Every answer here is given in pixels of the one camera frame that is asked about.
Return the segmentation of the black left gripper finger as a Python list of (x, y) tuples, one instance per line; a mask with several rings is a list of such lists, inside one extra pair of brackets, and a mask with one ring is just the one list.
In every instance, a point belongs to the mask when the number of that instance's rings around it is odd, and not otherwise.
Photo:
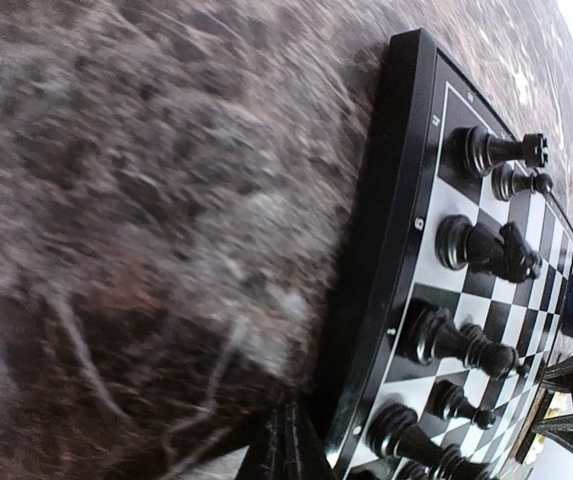
[(335, 479), (303, 402), (285, 397), (250, 442), (236, 479)]

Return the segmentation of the black and white chessboard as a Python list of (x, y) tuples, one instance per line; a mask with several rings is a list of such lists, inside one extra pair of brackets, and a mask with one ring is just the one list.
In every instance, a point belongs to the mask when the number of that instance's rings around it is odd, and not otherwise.
[[(382, 63), (358, 207), (332, 300), (317, 373), (315, 416), (325, 454), (339, 479), (431, 479), (406, 458), (380, 458), (366, 432), (391, 403), (415, 410), (418, 424), (441, 447), (459, 446), (469, 461), (498, 477), (534, 402), (560, 327), (573, 266), (573, 229), (553, 191), (497, 200), (492, 172), (463, 171), (452, 133), (483, 126), (514, 136), (459, 66), (430, 34), (417, 29), (391, 38)], [(513, 284), (464, 267), (443, 266), (435, 251), (442, 219), (464, 215), (492, 230), (515, 222), (543, 259), (536, 280)], [(448, 358), (420, 365), (401, 351), (410, 302), (447, 308), (455, 325), (479, 325), (514, 347), (527, 377), (491, 379)], [(436, 383), (461, 385), (471, 404), (492, 409), (490, 430), (429, 411)]]

